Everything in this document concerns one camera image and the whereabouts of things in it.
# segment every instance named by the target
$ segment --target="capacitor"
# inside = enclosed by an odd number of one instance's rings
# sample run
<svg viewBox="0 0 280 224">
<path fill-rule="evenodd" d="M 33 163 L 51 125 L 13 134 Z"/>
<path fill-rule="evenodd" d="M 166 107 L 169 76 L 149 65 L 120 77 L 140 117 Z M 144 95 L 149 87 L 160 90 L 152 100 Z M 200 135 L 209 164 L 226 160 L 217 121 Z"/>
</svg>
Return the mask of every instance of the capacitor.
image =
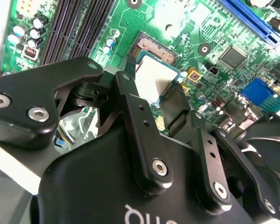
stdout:
<svg viewBox="0 0 280 224">
<path fill-rule="evenodd" d="M 185 69 L 181 69 L 181 77 L 185 78 L 188 76 L 188 73 Z"/>
<path fill-rule="evenodd" d="M 32 21 L 34 28 L 41 29 L 49 23 L 49 20 L 44 15 L 39 15 Z"/>
<path fill-rule="evenodd" d="M 182 78 L 182 77 L 179 77 L 179 78 L 177 79 L 177 82 L 178 82 L 178 83 L 182 83 L 182 82 L 183 82 L 183 78 Z"/>
<path fill-rule="evenodd" d="M 109 47 L 109 48 L 112 48 L 115 44 L 116 40 L 115 38 L 111 37 L 109 38 L 107 41 L 106 41 L 106 45 Z"/>
<path fill-rule="evenodd" d="M 30 30 L 30 36 L 31 36 L 31 38 L 33 38 L 33 39 L 38 39 L 38 38 L 40 38 L 42 35 L 44 35 L 45 32 L 46 32 L 45 29 L 35 29 L 35 28 L 33 28 L 33 29 Z"/>
<path fill-rule="evenodd" d="M 22 38 L 12 33 L 12 34 L 8 35 L 7 40 L 11 44 L 17 45 L 21 42 Z"/>
<path fill-rule="evenodd" d="M 27 41 L 27 44 L 29 47 L 31 48 L 37 48 L 39 45 L 41 45 L 41 43 L 43 42 L 43 39 L 42 38 L 38 38 L 38 39 L 32 39 L 30 38 L 28 41 Z"/>
<path fill-rule="evenodd" d="M 220 106 L 216 103 L 216 101 L 212 101 L 210 104 L 212 105 L 212 107 L 215 108 L 216 111 L 219 112 L 221 110 Z"/>
<path fill-rule="evenodd" d="M 23 37 L 28 32 L 28 29 L 24 24 L 19 24 L 17 26 L 14 26 L 13 32 L 17 36 Z"/>
<path fill-rule="evenodd" d="M 271 25 L 274 29 L 280 31 L 280 19 L 272 18 L 272 19 L 270 20 L 270 25 Z"/>
<path fill-rule="evenodd" d="M 105 55 L 110 54 L 110 52 L 111 52 L 111 48 L 109 48 L 108 46 L 105 46 L 105 47 L 103 48 L 103 53 L 104 53 Z"/>
<path fill-rule="evenodd" d="M 206 96 L 203 92 L 198 92 L 196 94 L 197 99 L 199 100 L 200 103 L 204 103 L 206 101 Z"/>
<path fill-rule="evenodd" d="M 219 105 L 219 107 L 224 107 L 225 106 L 225 102 L 222 100 L 221 97 L 216 97 L 216 103 Z"/>
</svg>

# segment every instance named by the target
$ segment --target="black plastic bracket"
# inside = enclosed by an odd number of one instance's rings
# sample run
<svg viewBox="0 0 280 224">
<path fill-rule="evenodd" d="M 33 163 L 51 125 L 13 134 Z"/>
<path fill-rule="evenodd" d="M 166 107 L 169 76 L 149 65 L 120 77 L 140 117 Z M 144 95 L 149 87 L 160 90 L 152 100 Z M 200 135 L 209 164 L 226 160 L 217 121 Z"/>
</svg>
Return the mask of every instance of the black plastic bracket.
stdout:
<svg viewBox="0 0 280 224">
<path fill-rule="evenodd" d="M 231 196 L 216 140 L 204 129 L 205 121 L 201 114 L 190 111 L 187 117 L 188 125 L 182 131 L 188 130 L 188 144 L 195 152 L 198 198 L 208 211 L 216 215 L 222 214 L 231 209 Z"/>
<path fill-rule="evenodd" d="M 125 72 L 116 73 L 114 87 L 129 136 L 135 178 L 149 194 L 161 194 L 172 185 L 173 170 L 149 104 L 139 97 L 134 78 Z"/>
<path fill-rule="evenodd" d="M 222 148 L 225 158 L 232 162 L 248 186 L 243 194 L 244 209 L 257 223 L 264 223 L 272 218 L 280 220 L 280 199 L 256 168 L 228 134 L 217 129 L 212 135 Z"/>
<path fill-rule="evenodd" d="M 30 149 L 46 147 L 70 91 L 84 81 L 98 81 L 102 74 L 96 62 L 80 57 L 0 77 L 0 94 L 11 101 L 9 106 L 0 108 L 0 141 Z M 28 110 L 32 107 L 45 109 L 49 119 L 30 119 Z"/>
</svg>

